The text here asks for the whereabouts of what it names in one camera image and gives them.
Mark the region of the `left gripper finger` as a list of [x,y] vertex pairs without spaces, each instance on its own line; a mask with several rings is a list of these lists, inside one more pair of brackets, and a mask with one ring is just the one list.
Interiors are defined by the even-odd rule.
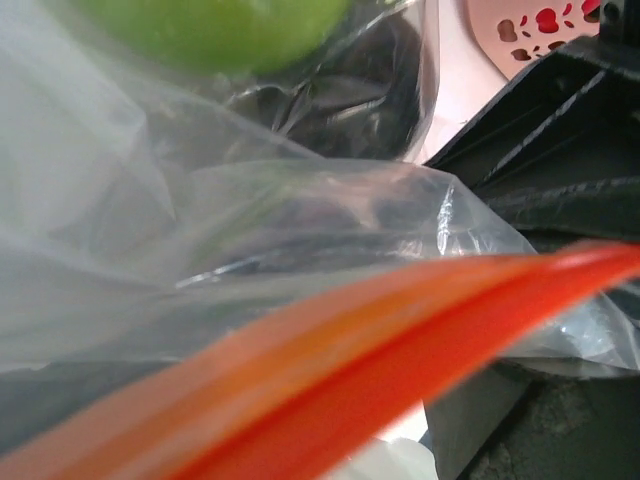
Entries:
[[639,373],[501,361],[426,410],[442,479],[636,479]]

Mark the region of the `clear zip top bag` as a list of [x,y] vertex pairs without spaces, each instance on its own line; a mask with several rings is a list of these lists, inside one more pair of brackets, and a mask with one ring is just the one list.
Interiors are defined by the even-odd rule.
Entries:
[[[436,2],[349,1],[314,52],[235,74],[150,59],[73,2],[1,5],[3,478],[442,479],[426,410],[487,367],[639,373],[639,237],[517,230],[428,166],[450,140],[413,162],[438,95]],[[561,46],[639,51],[638,3],[599,3],[598,32]],[[327,158],[235,108],[392,15],[421,38],[422,119],[400,157]],[[303,198],[413,202],[440,254],[200,265]]]

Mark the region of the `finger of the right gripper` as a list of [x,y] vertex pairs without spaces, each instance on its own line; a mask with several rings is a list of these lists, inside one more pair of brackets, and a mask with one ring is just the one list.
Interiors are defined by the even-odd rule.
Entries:
[[638,239],[638,49],[596,37],[559,47],[427,164],[521,232]]

